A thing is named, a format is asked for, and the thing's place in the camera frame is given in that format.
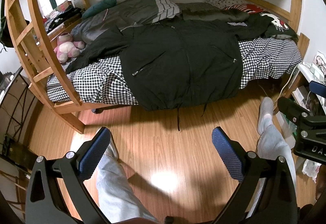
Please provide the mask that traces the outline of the olive grey blanket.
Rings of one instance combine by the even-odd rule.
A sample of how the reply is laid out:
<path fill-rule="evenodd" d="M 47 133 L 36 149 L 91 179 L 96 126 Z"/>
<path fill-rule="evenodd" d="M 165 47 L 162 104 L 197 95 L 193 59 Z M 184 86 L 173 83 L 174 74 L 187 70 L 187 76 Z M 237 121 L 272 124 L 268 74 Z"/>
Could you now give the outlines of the olive grey blanket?
<path fill-rule="evenodd" d="M 177 3 L 184 20 L 243 22 L 249 14 L 237 9 L 221 10 L 209 3 Z"/>

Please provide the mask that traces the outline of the cluttered desk with clothes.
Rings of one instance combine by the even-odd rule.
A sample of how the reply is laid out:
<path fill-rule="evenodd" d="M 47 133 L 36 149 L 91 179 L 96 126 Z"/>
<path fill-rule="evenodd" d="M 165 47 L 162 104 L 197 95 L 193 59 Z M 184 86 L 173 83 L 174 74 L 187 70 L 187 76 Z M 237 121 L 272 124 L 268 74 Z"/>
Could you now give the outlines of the cluttered desk with clothes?
<path fill-rule="evenodd" d="M 70 18 L 75 16 L 80 17 L 82 9 L 75 7 L 70 0 L 64 1 L 58 7 L 56 7 L 50 14 L 43 17 L 43 23 L 46 33 L 52 32 L 62 23 L 66 22 Z"/>

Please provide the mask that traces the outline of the large black jacket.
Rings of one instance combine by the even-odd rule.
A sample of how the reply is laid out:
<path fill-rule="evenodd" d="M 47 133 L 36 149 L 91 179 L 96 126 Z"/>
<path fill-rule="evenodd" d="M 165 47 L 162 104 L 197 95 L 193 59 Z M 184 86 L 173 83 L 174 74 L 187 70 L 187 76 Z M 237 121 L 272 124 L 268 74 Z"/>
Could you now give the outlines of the large black jacket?
<path fill-rule="evenodd" d="M 145 109 L 205 106 L 237 94 L 243 75 L 239 42 L 260 37 L 271 21 L 253 14 L 243 25 L 174 18 L 125 30 L 109 29 L 66 71 L 119 56 L 127 86 Z"/>

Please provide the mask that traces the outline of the white sock foot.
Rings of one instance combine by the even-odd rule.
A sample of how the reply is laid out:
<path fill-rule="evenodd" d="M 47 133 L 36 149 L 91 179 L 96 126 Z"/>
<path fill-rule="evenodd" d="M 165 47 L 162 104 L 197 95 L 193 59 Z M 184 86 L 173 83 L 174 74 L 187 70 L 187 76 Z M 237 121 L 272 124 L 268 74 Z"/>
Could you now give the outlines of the white sock foot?
<path fill-rule="evenodd" d="M 257 131 L 262 135 L 265 130 L 273 124 L 273 101 L 270 97 L 264 97 L 260 104 Z"/>
<path fill-rule="evenodd" d="M 119 159 L 119 152 L 116 147 L 116 144 L 115 144 L 112 134 L 110 134 L 110 143 L 109 143 L 107 149 L 105 150 L 105 155 L 113 158 L 115 161 L 118 161 L 118 159 Z"/>

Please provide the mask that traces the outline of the white sock right foot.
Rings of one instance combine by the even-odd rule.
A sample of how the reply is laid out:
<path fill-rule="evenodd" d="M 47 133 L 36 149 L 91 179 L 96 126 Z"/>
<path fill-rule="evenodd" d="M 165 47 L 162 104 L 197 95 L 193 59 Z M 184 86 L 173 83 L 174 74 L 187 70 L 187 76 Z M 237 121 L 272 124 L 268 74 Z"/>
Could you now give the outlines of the white sock right foot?
<path fill-rule="evenodd" d="M 264 97 L 260 104 L 257 131 L 262 135 L 265 130 L 273 124 L 273 101 L 270 97 Z"/>

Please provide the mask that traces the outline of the leg grey trousers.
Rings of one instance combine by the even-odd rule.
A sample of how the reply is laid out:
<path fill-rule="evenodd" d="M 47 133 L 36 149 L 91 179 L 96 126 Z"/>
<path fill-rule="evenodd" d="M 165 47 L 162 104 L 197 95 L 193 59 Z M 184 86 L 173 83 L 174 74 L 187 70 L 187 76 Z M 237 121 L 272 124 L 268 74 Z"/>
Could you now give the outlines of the leg grey trousers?
<path fill-rule="evenodd" d="M 97 167 L 99 208 L 111 223 L 143 218 L 158 223 L 130 187 L 123 167 L 104 154 Z"/>
<path fill-rule="evenodd" d="M 269 125 L 258 140 L 258 156 L 263 159 L 275 160 L 283 156 L 288 164 L 294 188 L 296 189 L 296 170 L 289 145 L 275 125 Z"/>

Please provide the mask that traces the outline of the dark green pillow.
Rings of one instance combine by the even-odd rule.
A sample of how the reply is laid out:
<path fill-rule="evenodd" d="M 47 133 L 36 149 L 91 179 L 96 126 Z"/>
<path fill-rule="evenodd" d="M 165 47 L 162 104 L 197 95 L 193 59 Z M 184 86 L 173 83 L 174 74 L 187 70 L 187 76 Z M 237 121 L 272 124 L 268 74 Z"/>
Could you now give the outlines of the dark green pillow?
<path fill-rule="evenodd" d="M 87 19 L 97 15 L 98 13 L 112 8 L 117 5 L 117 0 L 100 0 L 99 2 L 90 6 L 83 14 L 82 19 Z"/>

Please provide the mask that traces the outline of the left leg grey trousers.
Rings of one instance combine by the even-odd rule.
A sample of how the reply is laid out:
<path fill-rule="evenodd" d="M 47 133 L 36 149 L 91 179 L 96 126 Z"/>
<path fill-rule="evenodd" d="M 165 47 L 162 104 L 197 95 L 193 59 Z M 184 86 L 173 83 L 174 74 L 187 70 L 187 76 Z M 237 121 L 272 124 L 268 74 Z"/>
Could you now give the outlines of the left leg grey trousers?
<path fill-rule="evenodd" d="M 97 167 L 99 208 L 111 223 L 143 218 L 158 223 L 130 187 L 123 167 L 104 154 Z"/>

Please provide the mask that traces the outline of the right leg grey trousers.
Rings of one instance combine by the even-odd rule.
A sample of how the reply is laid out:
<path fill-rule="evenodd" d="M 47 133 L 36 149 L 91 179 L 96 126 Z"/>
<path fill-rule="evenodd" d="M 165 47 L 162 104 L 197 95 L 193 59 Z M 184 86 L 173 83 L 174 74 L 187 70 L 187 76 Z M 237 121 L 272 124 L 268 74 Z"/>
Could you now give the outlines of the right leg grey trousers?
<path fill-rule="evenodd" d="M 269 125 L 258 140 L 258 156 L 263 159 L 275 160 L 283 156 L 288 164 L 294 188 L 296 189 L 296 170 L 289 145 L 275 125 Z"/>

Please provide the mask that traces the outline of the grey quilt striped lining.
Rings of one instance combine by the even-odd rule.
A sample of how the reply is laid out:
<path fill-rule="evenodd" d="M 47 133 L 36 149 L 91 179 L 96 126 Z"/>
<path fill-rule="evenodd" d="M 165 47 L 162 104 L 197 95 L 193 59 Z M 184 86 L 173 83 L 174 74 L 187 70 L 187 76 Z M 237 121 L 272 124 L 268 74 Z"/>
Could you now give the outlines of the grey quilt striped lining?
<path fill-rule="evenodd" d="M 82 19 L 72 31 L 75 41 L 90 44 L 106 30 L 120 31 L 171 19 L 181 13 L 179 6 L 170 0 L 125 0 L 92 17 Z"/>

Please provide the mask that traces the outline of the wooden bed ladder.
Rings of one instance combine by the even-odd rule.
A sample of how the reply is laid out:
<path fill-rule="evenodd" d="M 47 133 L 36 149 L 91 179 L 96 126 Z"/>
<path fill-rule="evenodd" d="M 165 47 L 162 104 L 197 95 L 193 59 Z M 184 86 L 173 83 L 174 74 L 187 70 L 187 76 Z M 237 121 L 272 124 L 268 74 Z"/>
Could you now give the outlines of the wooden bed ladder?
<path fill-rule="evenodd" d="M 70 81 L 55 56 L 47 35 L 37 0 L 27 0 L 31 21 L 26 22 L 19 0 L 5 0 L 5 13 L 9 34 L 32 87 L 46 92 L 45 78 L 54 74 L 61 84 Z"/>

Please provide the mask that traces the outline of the pink plush bear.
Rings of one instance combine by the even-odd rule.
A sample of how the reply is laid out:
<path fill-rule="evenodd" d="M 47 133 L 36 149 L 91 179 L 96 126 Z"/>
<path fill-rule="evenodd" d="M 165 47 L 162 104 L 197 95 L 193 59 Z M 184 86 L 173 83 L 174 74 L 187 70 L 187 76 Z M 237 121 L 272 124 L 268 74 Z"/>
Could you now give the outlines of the pink plush bear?
<path fill-rule="evenodd" d="M 85 48 L 83 41 L 74 41 L 69 33 L 62 33 L 57 37 L 57 46 L 54 52 L 61 64 L 66 63 L 70 58 L 76 58 Z"/>

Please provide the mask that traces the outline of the white dotted pillow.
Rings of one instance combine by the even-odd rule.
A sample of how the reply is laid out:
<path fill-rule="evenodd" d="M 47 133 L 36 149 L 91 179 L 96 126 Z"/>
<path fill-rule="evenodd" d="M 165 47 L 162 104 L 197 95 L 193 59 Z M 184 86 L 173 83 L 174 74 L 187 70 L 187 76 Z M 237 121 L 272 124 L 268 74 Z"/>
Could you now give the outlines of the white dotted pillow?
<path fill-rule="evenodd" d="M 234 4 L 246 4 L 247 1 L 245 0 L 206 0 L 208 4 L 211 4 L 218 9 L 224 9 L 227 6 L 234 5 Z"/>

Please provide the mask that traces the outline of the white sock left foot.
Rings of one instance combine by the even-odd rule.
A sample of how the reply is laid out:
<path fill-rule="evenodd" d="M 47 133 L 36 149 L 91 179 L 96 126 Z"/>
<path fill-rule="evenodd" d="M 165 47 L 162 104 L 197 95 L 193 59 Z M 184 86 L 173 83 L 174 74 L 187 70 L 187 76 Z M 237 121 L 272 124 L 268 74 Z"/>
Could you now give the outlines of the white sock left foot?
<path fill-rule="evenodd" d="M 110 134 L 110 143 L 109 143 L 107 149 L 105 150 L 105 155 L 113 158 L 115 161 L 118 161 L 118 159 L 119 159 L 119 152 L 116 147 L 116 144 L 115 144 L 112 134 Z"/>

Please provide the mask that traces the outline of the black kitty print pillow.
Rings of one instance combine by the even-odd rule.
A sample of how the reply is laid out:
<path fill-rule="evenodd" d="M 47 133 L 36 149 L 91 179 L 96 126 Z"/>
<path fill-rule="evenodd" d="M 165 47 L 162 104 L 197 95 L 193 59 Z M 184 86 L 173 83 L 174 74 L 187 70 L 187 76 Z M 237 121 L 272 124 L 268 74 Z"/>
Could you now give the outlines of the black kitty print pillow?
<path fill-rule="evenodd" d="M 286 22 L 278 18 L 276 15 L 267 12 L 262 12 L 259 14 L 262 17 L 272 18 L 271 24 L 268 26 L 268 29 L 265 32 L 265 37 L 292 40 L 294 42 L 298 41 L 296 32 Z"/>

